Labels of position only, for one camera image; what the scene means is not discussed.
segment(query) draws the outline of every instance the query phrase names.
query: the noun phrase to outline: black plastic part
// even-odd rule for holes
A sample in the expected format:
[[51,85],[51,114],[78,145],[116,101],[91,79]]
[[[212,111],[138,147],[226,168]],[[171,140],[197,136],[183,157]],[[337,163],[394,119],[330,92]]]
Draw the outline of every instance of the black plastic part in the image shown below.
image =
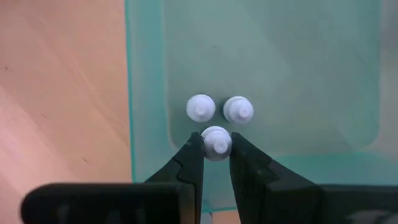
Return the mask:
[[398,187],[323,185],[324,224],[398,223]]
[[189,190],[177,182],[50,184],[25,197],[21,217],[25,224],[184,223],[180,201]]
[[146,180],[146,183],[176,181],[190,184],[195,192],[185,196],[184,211],[181,214],[190,217],[194,212],[195,223],[200,223],[201,216],[204,155],[203,138],[199,133],[192,133],[178,153]]
[[232,133],[231,180],[242,224],[319,223],[322,189]]

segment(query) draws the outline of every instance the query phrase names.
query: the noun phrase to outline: white button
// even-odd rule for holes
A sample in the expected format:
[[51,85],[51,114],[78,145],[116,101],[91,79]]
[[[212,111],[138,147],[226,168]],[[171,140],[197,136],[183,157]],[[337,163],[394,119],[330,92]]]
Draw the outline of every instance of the white button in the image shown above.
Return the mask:
[[206,128],[202,133],[205,154],[209,160],[225,159],[231,153],[232,139],[227,130],[219,126]]
[[223,107],[225,119],[232,123],[246,124],[254,115],[250,101],[243,96],[234,96]]
[[207,95],[199,94],[191,97],[187,103],[187,114],[196,122],[209,121],[215,111],[214,101]]

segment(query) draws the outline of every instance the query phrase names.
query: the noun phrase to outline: white plastic knob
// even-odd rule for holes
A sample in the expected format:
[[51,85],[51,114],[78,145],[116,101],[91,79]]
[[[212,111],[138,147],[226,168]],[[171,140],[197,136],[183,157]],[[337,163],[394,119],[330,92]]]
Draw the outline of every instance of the white plastic knob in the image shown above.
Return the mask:
[[201,136],[205,143],[205,152],[208,159],[214,158],[214,160],[218,160],[217,158],[224,159],[229,156],[228,153],[223,157],[219,157],[219,155],[223,155],[226,154],[227,151],[231,151],[232,139],[227,130],[219,126],[212,126],[206,128],[201,133]]
[[243,96],[234,96],[223,107],[224,117],[232,123],[246,124],[254,115],[250,101]]
[[195,122],[209,121],[216,111],[216,105],[210,96],[199,94],[191,97],[187,103],[187,114]]

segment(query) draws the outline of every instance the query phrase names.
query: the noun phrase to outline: green glass plate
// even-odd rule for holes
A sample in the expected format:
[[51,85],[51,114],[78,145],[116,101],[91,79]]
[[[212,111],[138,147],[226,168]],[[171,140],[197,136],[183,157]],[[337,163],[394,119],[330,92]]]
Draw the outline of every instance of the green glass plate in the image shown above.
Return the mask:
[[[397,107],[386,107],[398,91],[381,82],[395,78],[379,68],[379,11],[373,0],[126,0],[133,181],[219,125],[314,182],[396,184],[398,124],[386,120]],[[218,105],[202,124],[185,114],[199,93]],[[247,125],[221,115],[234,95],[256,110]],[[235,208],[228,160],[206,160],[203,187],[204,212]]]

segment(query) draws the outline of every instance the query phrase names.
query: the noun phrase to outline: wooden surface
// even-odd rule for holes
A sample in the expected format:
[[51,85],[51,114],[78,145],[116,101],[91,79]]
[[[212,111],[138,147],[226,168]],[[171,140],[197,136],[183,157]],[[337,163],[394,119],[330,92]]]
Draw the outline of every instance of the wooden surface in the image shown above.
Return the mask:
[[0,1],[0,223],[45,183],[131,181],[125,55],[122,0]]

